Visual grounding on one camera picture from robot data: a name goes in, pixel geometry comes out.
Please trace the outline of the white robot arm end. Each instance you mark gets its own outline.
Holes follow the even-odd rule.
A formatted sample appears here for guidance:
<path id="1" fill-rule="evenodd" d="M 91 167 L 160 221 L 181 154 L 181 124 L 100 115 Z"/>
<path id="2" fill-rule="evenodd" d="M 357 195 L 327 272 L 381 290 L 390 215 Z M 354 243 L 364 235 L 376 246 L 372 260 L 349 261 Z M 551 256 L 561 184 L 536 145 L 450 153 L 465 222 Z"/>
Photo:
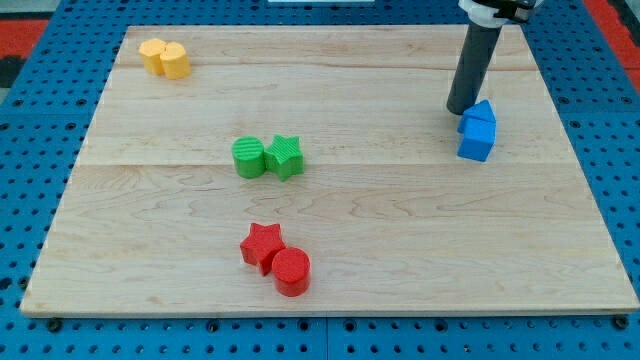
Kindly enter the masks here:
<path id="1" fill-rule="evenodd" d="M 484 28 L 500 28 L 507 22 L 526 23 L 544 0 L 459 0 L 458 6 L 471 23 Z"/>

